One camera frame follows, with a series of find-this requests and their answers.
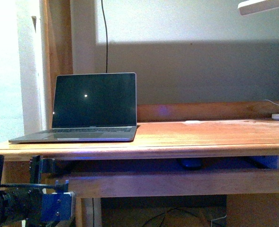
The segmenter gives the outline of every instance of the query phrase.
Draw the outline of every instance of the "laptop trackpad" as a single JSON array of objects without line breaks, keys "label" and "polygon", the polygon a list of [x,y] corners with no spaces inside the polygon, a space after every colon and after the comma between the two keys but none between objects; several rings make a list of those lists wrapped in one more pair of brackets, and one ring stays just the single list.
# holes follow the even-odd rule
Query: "laptop trackpad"
[{"label": "laptop trackpad", "polygon": [[55,133],[45,139],[85,139],[85,138],[100,138],[103,132],[61,132]]}]

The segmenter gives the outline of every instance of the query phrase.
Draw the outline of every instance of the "computer mouse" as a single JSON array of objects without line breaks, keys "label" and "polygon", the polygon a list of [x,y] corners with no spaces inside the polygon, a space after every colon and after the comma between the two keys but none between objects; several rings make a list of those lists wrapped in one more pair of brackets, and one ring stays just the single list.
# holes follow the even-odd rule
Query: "computer mouse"
[{"label": "computer mouse", "polygon": [[178,158],[177,162],[187,170],[198,170],[202,168],[202,159],[199,157]]}]

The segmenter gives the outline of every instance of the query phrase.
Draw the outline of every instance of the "desk lamp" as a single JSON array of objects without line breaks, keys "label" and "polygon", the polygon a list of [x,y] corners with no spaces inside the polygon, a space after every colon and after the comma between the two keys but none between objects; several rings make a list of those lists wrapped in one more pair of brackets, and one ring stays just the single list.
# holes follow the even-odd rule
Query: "desk lamp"
[{"label": "desk lamp", "polygon": [[[248,0],[238,4],[242,16],[277,8],[279,8],[279,0]],[[279,120],[279,114],[272,114],[272,118]]]}]

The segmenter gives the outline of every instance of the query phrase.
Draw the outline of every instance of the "desk leg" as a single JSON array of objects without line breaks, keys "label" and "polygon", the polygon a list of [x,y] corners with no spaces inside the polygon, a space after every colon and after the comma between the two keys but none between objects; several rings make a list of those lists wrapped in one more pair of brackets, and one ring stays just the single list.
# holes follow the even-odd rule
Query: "desk leg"
[{"label": "desk leg", "polygon": [[102,227],[100,198],[76,199],[76,227]]},{"label": "desk leg", "polygon": [[[29,183],[29,162],[5,162],[2,170],[1,183]],[[20,227],[21,222],[16,222],[9,227]]]},{"label": "desk leg", "polygon": [[279,227],[279,193],[228,195],[227,226]]}]

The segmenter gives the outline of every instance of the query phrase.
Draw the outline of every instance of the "black cable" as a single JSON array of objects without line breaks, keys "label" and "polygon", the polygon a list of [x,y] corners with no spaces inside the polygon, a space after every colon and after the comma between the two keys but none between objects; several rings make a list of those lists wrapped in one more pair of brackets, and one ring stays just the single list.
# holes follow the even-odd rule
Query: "black cable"
[{"label": "black cable", "polygon": [[166,215],[164,215],[164,217],[163,217],[163,219],[162,219],[162,221],[161,221],[159,227],[162,227],[162,225],[163,225],[165,219],[166,219]]},{"label": "black cable", "polygon": [[[192,216],[195,216],[195,217],[199,218],[197,215],[195,215],[195,214],[193,214],[193,213],[191,213],[191,212],[189,212],[189,211],[187,211],[187,210],[184,210],[184,209],[181,209],[181,208],[176,208],[176,210],[183,211],[183,212],[185,212],[185,213],[188,213],[188,214],[190,214],[190,215],[192,215]],[[213,222],[213,224],[218,225],[218,226],[221,226],[221,227],[225,227],[225,226],[223,226],[223,225],[221,225],[221,224],[218,224],[218,223],[216,223],[216,222]]]},{"label": "black cable", "polygon": [[101,8],[102,8],[102,15],[103,20],[105,22],[105,29],[106,29],[106,73],[108,73],[108,29],[107,29],[107,21],[105,16],[105,10],[103,8],[103,0],[101,0]]},{"label": "black cable", "polygon": [[95,226],[95,210],[94,210],[94,198],[92,198],[92,207],[93,207],[93,218],[92,218],[92,227]]},{"label": "black cable", "polygon": [[[154,220],[155,218],[157,218],[157,217],[159,217],[159,216],[161,216],[161,215],[164,215],[165,213],[171,212],[172,210],[183,211],[183,212],[185,212],[185,213],[188,213],[188,214],[190,214],[190,215],[192,215],[192,216],[195,216],[195,217],[199,218],[199,216],[197,216],[197,215],[195,215],[195,214],[193,214],[193,213],[191,213],[191,212],[189,212],[189,211],[187,211],[187,210],[184,210],[184,209],[182,209],[182,208],[180,208],[180,207],[175,207],[175,208],[169,209],[169,210],[167,210],[167,211],[165,211],[165,212],[163,212],[163,213],[161,213],[161,214],[158,214],[158,215],[156,215],[156,216],[150,218],[149,220],[147,220],[147,221],[142,225],[142,227],[145,227],[148,223],[150,223],[150,222],[151,222],[152,220]],[[164,219],[165,219],[165,217],[162,219],[162,221],[161,221],[159,227],[162,226],[162,224],[163,224],[163,222],[164,222]],[[213,222],[213,224],[218,225],[218,226],[220,226],[220,227],[225,227],[224,225],[218,224],[218,223],[216,223],[216,222]]]}]

